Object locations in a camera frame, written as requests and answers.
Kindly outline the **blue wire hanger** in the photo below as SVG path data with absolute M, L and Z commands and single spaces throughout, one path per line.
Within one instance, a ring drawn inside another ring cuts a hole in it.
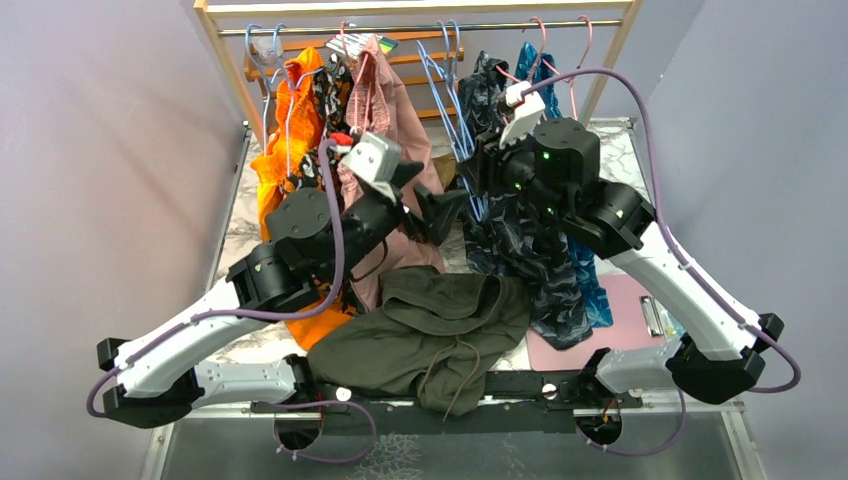
M 457 94 L 457 72 L 460 47 L 460 27 L 455 20 L 447 23 L 438 21 L 444 44 L 446 58 L 439 64 L 428 53 L 420 40 L 417 40 L 417 50 L 420 63 L 424 69 L 427 84 L 436 102 L 439 118 L 451 142 L 451 150 L 458 166 L 463 166 L 473 154 L 472 135 L 463 119 L 463 110 Z

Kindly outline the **olive green shorts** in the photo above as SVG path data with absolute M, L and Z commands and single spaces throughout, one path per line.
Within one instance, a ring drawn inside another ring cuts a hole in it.
M 532 299 L 518 278 L 407 267 L 381 275 L 382 303 L 310 348 L 314 377 L 344 387 L 436 397 L 476 382 L 518 346 Z

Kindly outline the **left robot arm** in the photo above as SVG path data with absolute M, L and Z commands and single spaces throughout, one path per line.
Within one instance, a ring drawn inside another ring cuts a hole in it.
M 332 187 L 290 193 L 269 215 L 270 240 L 232 265 L 194 304 L 142 337 L 98 344 L 103 376 L 88 395 L 88 413 L 150 429 L 210 405 L 283 403 L 294 411 L 309 406 L 315 386 L 302 360 L 220 365 L 211 356 L 268 325 L 324 312 L 351 269 L 398 229 L 416 240 L 442 243 L 466 194 L 435 194 L 416 185 L 419 207 L 408 209 L 398 186 L 421 168 L 418 162 L 401 164 L 388 192 L 366 188 L 346 210 Z

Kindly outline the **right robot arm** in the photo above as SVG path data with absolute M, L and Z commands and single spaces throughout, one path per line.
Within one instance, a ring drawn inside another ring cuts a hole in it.
M 480 133 L 461 165 L 478 195 L 512 194 L 542 222 L 636 280 L 684 327 L 660 347 L 594 352 L 577 380 L 579 398 L 600 407 L 635 389 L 678 388 L 709 404 L 752 392 L 783 321 L 734 302 L 657 220 L 632 186 L 600 174 L 599 137 L 571 118 Z

